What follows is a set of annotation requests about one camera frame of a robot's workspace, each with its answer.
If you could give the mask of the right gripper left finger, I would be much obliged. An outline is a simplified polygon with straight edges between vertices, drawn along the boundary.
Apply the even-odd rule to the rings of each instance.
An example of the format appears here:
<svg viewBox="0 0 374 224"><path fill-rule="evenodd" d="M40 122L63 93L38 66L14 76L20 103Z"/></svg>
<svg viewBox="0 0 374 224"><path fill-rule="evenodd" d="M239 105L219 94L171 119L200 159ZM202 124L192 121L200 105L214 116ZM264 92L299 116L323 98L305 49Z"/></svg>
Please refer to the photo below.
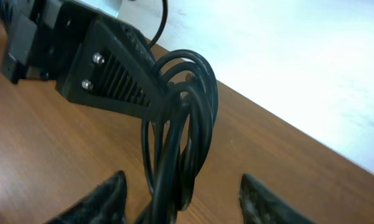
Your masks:
<svg viewBox="0 0 374 224"><path fill-rule="evenodd" d="M124 224L127 197L126 176L122 170L115 172L88 195L48 224Z"/></svg>

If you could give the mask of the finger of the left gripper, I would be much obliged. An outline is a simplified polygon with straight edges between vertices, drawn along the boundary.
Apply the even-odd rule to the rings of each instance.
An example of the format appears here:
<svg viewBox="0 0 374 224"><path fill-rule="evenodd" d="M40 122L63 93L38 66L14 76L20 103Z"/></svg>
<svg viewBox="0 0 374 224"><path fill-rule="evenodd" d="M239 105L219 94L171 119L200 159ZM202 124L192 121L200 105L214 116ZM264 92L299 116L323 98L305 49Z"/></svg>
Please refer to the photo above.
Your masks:
<svg viewBox="0 0 374 224"><path fill-rule="evenodd" d="M152 73L155 60L142 33L130 24L114 21L111 25L111 54L133 73Z"/></svg>

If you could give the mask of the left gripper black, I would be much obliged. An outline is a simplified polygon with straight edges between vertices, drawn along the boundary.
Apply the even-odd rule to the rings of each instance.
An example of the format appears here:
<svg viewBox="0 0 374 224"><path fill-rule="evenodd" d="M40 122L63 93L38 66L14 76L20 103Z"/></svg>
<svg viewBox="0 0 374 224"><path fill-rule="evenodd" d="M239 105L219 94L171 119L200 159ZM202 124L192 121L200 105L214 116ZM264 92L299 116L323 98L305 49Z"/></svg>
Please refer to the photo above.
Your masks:
<svg viewBox="0 0 374 224"><path fill-rule="evenodd" d="M57 91L72 103L155 120L164 85L153 72L133 73L116 59L114 20L95 17L96 9L77 1L0 0L2 74L14 84L58 79Z"/></svg>

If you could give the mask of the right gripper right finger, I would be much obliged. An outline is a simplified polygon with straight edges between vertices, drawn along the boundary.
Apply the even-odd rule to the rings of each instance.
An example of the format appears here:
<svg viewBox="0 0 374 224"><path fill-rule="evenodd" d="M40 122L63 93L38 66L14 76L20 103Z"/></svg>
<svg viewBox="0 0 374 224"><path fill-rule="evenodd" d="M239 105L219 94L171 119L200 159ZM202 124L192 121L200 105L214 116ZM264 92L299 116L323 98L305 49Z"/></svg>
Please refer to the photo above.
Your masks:
<svg viewBox="0 0 374 224"><path fill-rule="evenodd" d="M244 224L314 224L251 174L242 175L239 202Z"/></svg>

